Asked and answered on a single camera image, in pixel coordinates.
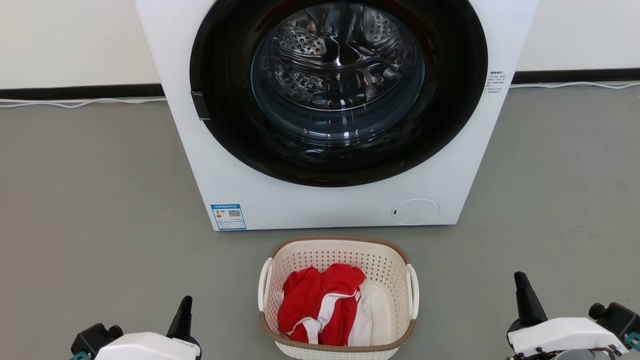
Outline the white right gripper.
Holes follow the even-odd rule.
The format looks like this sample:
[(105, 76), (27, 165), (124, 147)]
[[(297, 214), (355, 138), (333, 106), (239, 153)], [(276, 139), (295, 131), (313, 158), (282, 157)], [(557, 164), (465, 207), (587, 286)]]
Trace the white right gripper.
[(587, 317), (556, 317), (548, 320), (528, 276), (514, 273), (518, 318), (507, 339), (514, 353), (531, 357), (540, 353), (605, 349), (626, 354), (627, 347), (614, 333)]

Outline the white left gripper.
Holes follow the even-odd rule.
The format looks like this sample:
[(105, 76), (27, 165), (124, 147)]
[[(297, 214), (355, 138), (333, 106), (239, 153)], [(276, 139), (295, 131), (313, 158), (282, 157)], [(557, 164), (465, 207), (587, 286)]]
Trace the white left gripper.
[(166, 336), (154, 332), (126, 333), (102, 347), (96, 360), (198, 360), (202, 350), (191, 336), (193, 297), (180, 302)]

